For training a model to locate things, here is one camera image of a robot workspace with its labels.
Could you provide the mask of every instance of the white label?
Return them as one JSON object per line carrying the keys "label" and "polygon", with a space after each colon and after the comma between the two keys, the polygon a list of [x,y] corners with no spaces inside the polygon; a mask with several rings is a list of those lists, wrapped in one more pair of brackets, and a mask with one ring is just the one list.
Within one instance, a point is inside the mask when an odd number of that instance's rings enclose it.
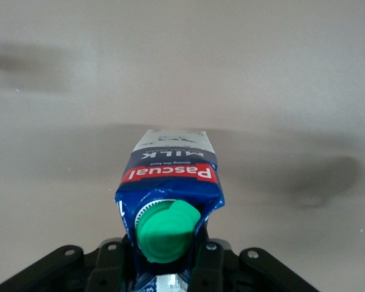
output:
{"label": "white label", "polygon": [[215,153],[204,131],[148,130],[133,151],[149,147],[185,147]]}

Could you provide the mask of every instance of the green cap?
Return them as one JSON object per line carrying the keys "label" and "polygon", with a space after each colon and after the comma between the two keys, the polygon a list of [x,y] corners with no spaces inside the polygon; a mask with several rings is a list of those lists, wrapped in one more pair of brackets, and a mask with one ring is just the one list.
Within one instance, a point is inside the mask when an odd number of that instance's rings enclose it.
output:
{"label": "green cap", "polygon": [[170,263],[189,249],[200,212],[189,203],[161,201],[152,205],[136,225],[139,248],[150,263]]}

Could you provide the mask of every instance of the table surface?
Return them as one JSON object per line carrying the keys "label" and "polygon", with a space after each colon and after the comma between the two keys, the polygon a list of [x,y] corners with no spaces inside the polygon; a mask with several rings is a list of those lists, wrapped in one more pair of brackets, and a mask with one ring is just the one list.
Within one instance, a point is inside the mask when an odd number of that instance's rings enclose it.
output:
{"label": "table surface", "polygon": [[149,128],[207,131],[211,237],[365,291],[365,1],[0,0],[0,283],[124,235]]}

